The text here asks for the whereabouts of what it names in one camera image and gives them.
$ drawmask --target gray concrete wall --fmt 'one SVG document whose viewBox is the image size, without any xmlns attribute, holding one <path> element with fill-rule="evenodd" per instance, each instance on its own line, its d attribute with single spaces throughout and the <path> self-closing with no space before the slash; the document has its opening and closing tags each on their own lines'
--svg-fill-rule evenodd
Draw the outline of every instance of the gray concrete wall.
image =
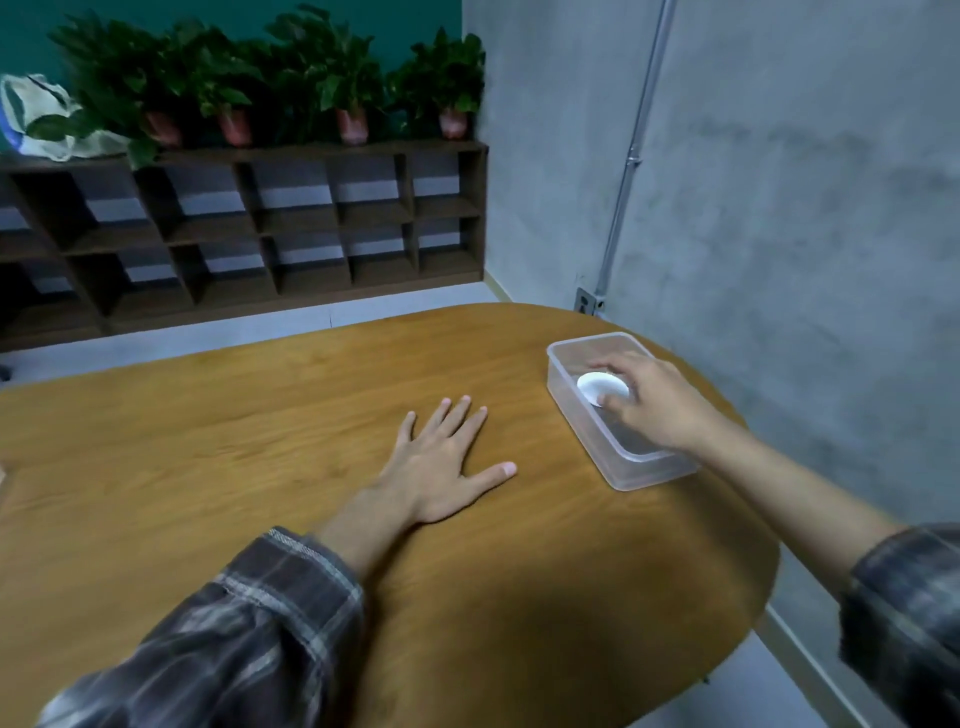
<svg viewBox="0 0 960 728">
<path fill-rule="evenodd" d="M 487 270 L 570 308 L 606 244 L 659 0 L 464 0 L 487 48 Z"/>
<path fill-rule="evenodd" d="M 908 522 L 960 520 L 957 28 L 937 0 L 680 0 L 608 303 Z M 792 558 L 774 605 L 897 724 Z"/>
<path fill-rule="evenodd" d="M 517 300 L 595 283 L 658 5 L 465 0 L 489 49 L 488 267 Z M 949 0 L 679 0 L 609 299 L 909 522 L 960 519 L 958 27 Z M 897 724 L 789 556 L 774 603 Z"/>
</svg>

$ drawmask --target plant pot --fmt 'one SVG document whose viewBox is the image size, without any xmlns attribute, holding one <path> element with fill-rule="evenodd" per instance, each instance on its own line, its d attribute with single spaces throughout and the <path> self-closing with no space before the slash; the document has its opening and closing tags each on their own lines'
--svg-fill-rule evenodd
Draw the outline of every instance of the plant pot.
<svg viewBox="0 0 960 728">
<path fill-rule="evenodd" d="M 253 144 L 253 135 L 250 131 L 250 121 L 244 109 L 230 109 L 221 111 L 217 115 L 220 131 L 224 139 L 234 147 L 249 147 Z"/>
<path fill-rule="evenodd" d="M 164 149 L 179 149 L 183 146 L 183 134 L 170 114 L 163 111 L 144 111 L 143 122 L 143 131 Z"/>
<path fill-rule="evenodd" d="M 467 135 L 467 112 L 447 107 L 440 112 L 440 131 L 444 139 L 462 139 Z"/>
<path fill-rule="evenodd" d="M 367 126 L 367 112 L 363 107 L 354 107 L 352 110 L 337 109 L 337 129 L 344 144 L 356 146 L 366 144 L 370 136 Z"/>
</svg>

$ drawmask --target wood grain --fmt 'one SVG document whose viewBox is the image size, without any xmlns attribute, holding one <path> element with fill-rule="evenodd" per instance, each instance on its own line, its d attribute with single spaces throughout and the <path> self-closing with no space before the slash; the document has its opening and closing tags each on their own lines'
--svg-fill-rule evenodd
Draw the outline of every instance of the wood grain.
<svg viewBox="0 0 960 728">
<path fill-rule="evenodd" d="M 408 409 L 464 393 L 491 412 L 467 472 L 519 474 L 397 551 L 344 721 L 622 728 L 689 687 L 761 614 L 778 546 L 709 473 L 604 482 L 547 393 L 544 350 L 609 330 L 459 306 L 0 393 L 5 724 L 128 655 L 261 531 L 329 517 Z"/>
</svg>

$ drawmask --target plastic bag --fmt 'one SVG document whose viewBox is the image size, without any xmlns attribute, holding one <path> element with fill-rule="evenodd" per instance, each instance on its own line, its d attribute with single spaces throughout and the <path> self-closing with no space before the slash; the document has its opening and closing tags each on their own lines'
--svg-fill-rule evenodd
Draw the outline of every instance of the plastic bag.
<svg viewBox="0 0 960 728">
<path fill-rule="evenodd" d="M 23 113 L 13 105 L 11 94 L 20 100 Z M 26 135 L 31 122 L 47 114 L 69 116 L 80 108 L 66 89 L 47 82 L 39 74 L 0 77 L 0 131 L 21 155 L 67 161 L 72 157 L 106 157 L 127 151 L 130 140 L 113 132 L 98 131 L 90 136 L 66 136 L 62 141 L 44 141 Z"/>
</svg>

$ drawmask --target hand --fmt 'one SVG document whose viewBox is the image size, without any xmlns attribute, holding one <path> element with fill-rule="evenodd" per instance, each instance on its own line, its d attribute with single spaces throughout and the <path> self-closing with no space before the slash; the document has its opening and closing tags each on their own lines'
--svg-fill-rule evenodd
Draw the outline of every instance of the hand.
<svg viewBox="0 0 960 728">
<path fill-rule="evenodd" d="M 416 412 L 408 412 L 400 425 L 378 484 L 408 503 L 414 523 L 449 518 L 516 474 L 514 463 L 500 463 L 472 477 L 461 474 L 467 451 L 487 420 L 487 408 L 481 407 L 464 422 L 469 407 L 470 397 L 463 397 L 452 411 L 450 400 L 444 399 L 416 438 Z"/>
<path fill-rule="evenodd" d="M 594 359 L 589 366 L 627 379 L 635 400 L 606 395 L 601 405 L 662 448 L 696 454 L 704 438 L 730 423 L 670 362 L 629 352 Z"/>
</svg>

